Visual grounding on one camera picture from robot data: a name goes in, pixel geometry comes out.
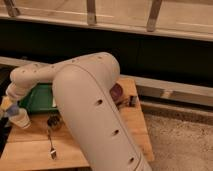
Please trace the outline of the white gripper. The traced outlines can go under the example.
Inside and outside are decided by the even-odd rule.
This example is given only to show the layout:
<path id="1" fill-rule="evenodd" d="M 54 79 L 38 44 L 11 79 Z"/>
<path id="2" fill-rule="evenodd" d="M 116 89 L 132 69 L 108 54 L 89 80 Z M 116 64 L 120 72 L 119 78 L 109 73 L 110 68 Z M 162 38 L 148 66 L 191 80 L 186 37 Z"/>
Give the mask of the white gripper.
<path id="1" fill-rule="evenodd" d="M 0 116 L 3 117 L 6 110 L 12 105 L 12 102 L 17 102 L 25 96 L 25 89 L 10 83 L 6 89 L 6 95 L 0 103 Z"/>

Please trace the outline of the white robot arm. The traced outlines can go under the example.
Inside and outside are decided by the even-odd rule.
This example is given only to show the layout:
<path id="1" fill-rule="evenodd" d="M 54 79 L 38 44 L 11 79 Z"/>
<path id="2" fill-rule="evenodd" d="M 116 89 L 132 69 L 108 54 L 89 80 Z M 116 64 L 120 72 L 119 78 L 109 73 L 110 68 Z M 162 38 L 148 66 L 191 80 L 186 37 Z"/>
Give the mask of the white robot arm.
<path id="1" fill-rule="evenodd" d="M 118 61 L 106 52 L 30 63 L 12 70 L 6 95 L 17 102 L 37 84 L 50 83 L 59 113 L 93 171 L 152 171 L 110 95 L 119 76 Z"/>

